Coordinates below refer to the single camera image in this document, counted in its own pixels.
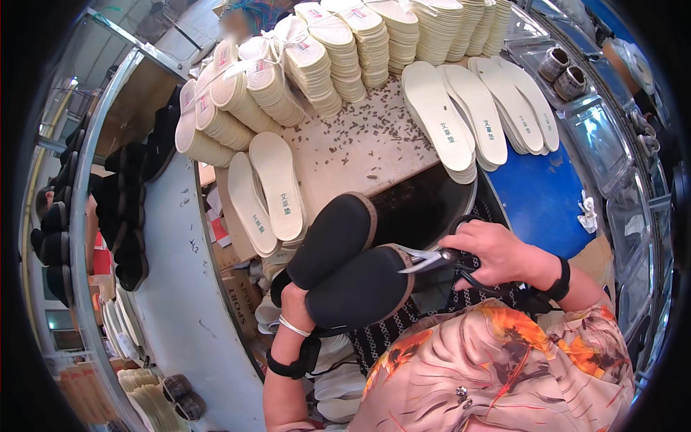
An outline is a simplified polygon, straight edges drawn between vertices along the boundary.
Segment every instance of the wrist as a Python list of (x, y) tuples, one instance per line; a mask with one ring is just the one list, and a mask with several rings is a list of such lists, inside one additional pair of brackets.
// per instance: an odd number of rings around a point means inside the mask
[(530, 257), (531, 262), (524, 267), (527, 273), (522, 281), (540, 291), (547, 291), (561, 276), (561, 262), (556, 255), (539, 247), (529, 247), (532, 250), (526, 256)]

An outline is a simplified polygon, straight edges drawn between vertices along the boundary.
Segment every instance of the floral blouse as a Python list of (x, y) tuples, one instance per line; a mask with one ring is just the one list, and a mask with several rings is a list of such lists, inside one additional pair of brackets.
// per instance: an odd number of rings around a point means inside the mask
[[(634, 396), (609, 301), (543, 331), (487, 299), (423, 318), (370, 370), (348, 431), (463, 431), (470, 416), (520, 431), (606, 431)], [(271, 432), (312, 431), (307, 422)]]

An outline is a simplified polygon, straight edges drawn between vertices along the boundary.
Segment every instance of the woman's right hand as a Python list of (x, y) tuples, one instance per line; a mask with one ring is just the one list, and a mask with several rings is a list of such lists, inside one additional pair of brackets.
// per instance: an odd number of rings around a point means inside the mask
[[(549, 289), (551, 283), (542, 287), (537, 277), (545, 272), (560, 274), (559, 258), (544, 250), (527, 245), (505, 226), (499, 223), (471, 220), (461, 224), (453, 236), (439, 241), (441, 247), (452, 247), (470, 252), (480, 259), (481, 266), (473, 272), (473, 278), (484, 285), (521, 281), (536, 285), (538, 289)], [(454, 289), (465, 290), (471, 285), (460, 279)]]

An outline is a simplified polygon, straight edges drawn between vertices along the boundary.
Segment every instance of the hand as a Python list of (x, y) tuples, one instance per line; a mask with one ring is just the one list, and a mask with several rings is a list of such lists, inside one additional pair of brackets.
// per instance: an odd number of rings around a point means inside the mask
[[(535, 285), (539, 275), (557, 270), (559, 277), (561, 266), (559, 259), (538, 247), (523, 243), (505, 226), (499, 223), (471, 220), (461, 224), (453, 236), (446, 236), (439, 241), (441, 247), (470, 252), (480, 259), (480, 268), (473, 272), (473, 277), (484, 285), (521, 281)], [(542, 283), (538, 289), (546, 290)], [(457, 291), (469, 288), (471, 284), (460, 279), (454, 289)]]
[(281, 314), (286, 321), (296, 328), (311, 332), (316, 327), (305, 307), (307, 291), (298, 288), (294, 283), (289, 283), (281, 292)]

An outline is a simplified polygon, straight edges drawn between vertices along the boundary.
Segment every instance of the black wrist strap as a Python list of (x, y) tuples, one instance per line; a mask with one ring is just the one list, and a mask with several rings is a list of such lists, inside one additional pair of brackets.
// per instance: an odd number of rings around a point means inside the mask
[(278, 363), (271, 357), (271, 349), (266, 352), (266, 363), (274, 373), (282, 377), (300, 379), (316, 367), (321, 341), (318, 337), (307, 337), (300, 345), (300, 358), (289, 365)]
[(561, 277), (554, 281), (554, 284), (547, 291), (545, 291), (545, 294), (547, 294), (547, 296), (554, 301), (560, 301), (566, 297), (566, 294), (569, 293), (569, 281), (571, 280), (571, 268), (569, 267), (569, 261), (566, 261), (561, 256), (557, 256), (557, 258), (559, 258), (559, 262), (562, 265)]

